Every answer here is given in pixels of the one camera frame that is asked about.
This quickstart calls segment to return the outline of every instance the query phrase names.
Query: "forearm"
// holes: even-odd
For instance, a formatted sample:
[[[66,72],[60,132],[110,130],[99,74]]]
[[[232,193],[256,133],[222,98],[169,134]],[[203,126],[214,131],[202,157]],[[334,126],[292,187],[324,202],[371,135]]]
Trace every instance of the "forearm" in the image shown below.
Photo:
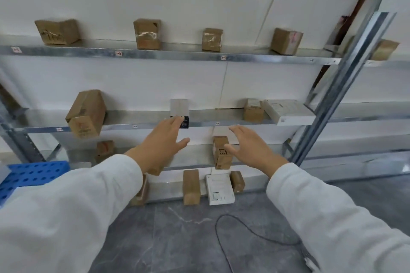
[[[410,266],[408,236],[296,165],[279,168],[266,192],[322,271],[393,272]]]
[[[142,185],[137,163],[115,155],[70,171],[0,209],[7,272],[87,272],[108,226]]]

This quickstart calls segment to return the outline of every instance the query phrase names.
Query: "power cord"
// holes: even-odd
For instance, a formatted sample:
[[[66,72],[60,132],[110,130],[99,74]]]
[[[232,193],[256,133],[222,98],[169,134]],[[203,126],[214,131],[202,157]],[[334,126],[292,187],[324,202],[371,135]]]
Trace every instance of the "power cord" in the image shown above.
[[[217,235],[217,239],[218,239],[219,246],[221,247],[221,250],[222,250],[222,252],[223,252],[223,255],[225,256],[226,262],[228,262],[229,269],[230,269],[231,273],[234,273],[234,272],[233,272],[233,269],[232,269],[232,266],[231,266],[231,264],[230,264],[230,262],[229,262],[229,260],[228,260],[228,257],[226,256],[225,251],[223,250],[223,247],[222,247],[221,241],[220,241],[220,239],[219,239],[219,235],[218,235],[218,222],[219,222],[219,220],[220,220],[222,217],[225,217],[225,216],[229,216],[229,217],[232,217],[233,219],[236,219],[236,220],[239,221],[245,228],[247,228],[248,231],[251,232],[253,235],[255,235],[255,236],[257,236],[257,237],[259,237],[259,238],[261,238],[261,239],[263,239],[263,240],[266,240],[266,241],[268,241],[268,242],[276,243],[276,244],[279,244],[279,245],[282,245],[282,246],[298,246],[298,245],[300,245],[300,244],[302,243],[302,241],[301,241],[300,239],[299,239],[296,243],[284,243],[284,242],[281,242],[281,241],[277,241],[277,240],[274,240],[274,239],[269,239],[269,238],[267,238],[267,237],[263,237],[262,235],[259,235],[259,234],[255,233],[252,229],[250,229],[250,228],[249,228],[241,219],[239,219],[238,217],[233,216],[233,215],[230,215],[230,214],[228,214],[228,213],[223,214],[223,215],[220,215],[220,216],[218,217],[217,221],[215,222],[215,233],[216,233],[216,235]]]

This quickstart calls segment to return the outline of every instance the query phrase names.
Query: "tile floor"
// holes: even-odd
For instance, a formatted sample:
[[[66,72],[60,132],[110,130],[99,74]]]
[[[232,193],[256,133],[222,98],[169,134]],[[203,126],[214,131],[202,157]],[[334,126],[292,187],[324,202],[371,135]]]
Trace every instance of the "tile floor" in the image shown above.
[[[410,235],[410,175],[335,183],[360,206]],[[229,213],[256,233],[285,242],[298,237],[265,193],[238,195],[232,205],[185,207],[182,201],[125,209],[110,226],[90,273],[229,273],[215,234],[215,221]],[[295,247],[252,235],[238,221],[223,217],[221,243],[235,273],[310,272]]]

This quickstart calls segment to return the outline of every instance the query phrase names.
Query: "hand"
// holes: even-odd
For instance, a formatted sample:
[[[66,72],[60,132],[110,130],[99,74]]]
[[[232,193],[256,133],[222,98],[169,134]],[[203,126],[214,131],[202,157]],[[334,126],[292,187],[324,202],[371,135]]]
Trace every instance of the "hand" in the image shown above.
[[[131,148],[124,154],[138,163],[142,173],[151,168],[164,167],[190,141],[189,138],[184,138],[176,142],[183,120],[184,117],[175,116],[159,122],[141,145]]]
[[[284,157],[273,153],[255,131],[242,125],[230,126],[229,129],[238,138],[239,150],[230,144],[225,144],[225,149],[246,165],[259,169],[270,178],[279,167],[289,163]]]

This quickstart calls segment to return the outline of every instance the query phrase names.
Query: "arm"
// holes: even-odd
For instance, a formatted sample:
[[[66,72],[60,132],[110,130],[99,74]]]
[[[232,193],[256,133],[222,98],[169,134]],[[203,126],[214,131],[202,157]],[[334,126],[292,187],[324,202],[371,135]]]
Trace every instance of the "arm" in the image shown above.
[[[183,118],[163,120],[126,155],[70,171],[0,209],[0,266],[7,273],[81,273],[105,241],[108,226],[142,186],[189,142],[176,142]]]
[[[266,193],[289,221],[323,272],[405,272],[410,238],[356,206],[341,189],[275,155],[252,130],[230,128],[234,156],[270,178]]]

